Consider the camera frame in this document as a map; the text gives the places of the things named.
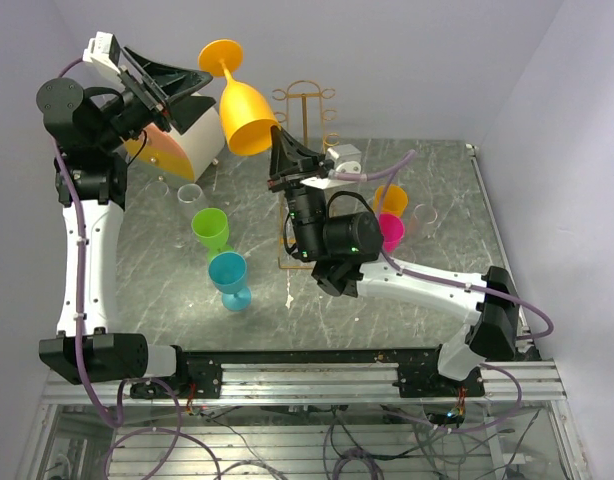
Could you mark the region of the pink plastic wine glass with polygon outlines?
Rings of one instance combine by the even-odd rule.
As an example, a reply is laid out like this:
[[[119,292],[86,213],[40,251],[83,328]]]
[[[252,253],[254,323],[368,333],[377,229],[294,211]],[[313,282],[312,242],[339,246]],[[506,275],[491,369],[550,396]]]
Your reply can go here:
[[[398,216],[391,213],[381,213],[378,221],[383,236],[382,248],[391,253],[400,245],[405,235],[404,224]]]

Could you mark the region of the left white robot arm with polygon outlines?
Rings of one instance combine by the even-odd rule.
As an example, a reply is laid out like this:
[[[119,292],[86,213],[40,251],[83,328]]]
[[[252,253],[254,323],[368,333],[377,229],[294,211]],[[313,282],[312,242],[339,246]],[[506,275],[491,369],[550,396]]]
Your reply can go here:
[[[149,60],[130,48],[85,52],[119,88],[88,87],[60,74],[36,94],[56,154],[55,188],[67,238],[65,290],[56,334],[39,342],[40,360],[68,382],[105,382],[154,371],[169,397],[190,387],[173,347],[152,348],[140,333],[114,333],[116,249],[128,163],[118,150],[147,126],[185,133],[215,103],[200,91],[213,77]]]

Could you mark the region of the yellow wine glass front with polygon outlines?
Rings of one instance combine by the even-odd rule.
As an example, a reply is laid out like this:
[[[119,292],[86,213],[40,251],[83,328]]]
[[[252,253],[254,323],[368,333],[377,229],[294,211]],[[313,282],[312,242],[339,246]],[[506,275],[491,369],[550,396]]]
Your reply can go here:
[[[242,61],[243,49],[231,39],[209,43],[198,56],[201,70],[226,80],[219,102],[219,117],[229,150],[245,157],[271,147],[271,129],[278,127],[279,122],[260,92],[233,77]]]

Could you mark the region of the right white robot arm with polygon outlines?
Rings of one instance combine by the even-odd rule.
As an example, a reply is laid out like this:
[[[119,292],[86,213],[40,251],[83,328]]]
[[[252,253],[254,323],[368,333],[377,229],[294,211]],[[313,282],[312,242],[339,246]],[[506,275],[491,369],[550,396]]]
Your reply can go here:
[[[335,216],[326,189],[339,183],[393,179],[416,155],[408,151],[391,167],[371,174],[336,169],[332,158],[301,144],[286,130],[270,130],[268,188],[283,194],[287,214],[283,230],[286,253],[313,266],[312,277],[333,296],[375,297],[403,301],[451,314],[462,320],[459,331],[442,344],[437,365],[427,373],[429,387],[446,396],[481,363],[511,361],[516,355],[520,301],[509,272],[492,266],[484,275],[458,273],[389,256],[375,210]]]

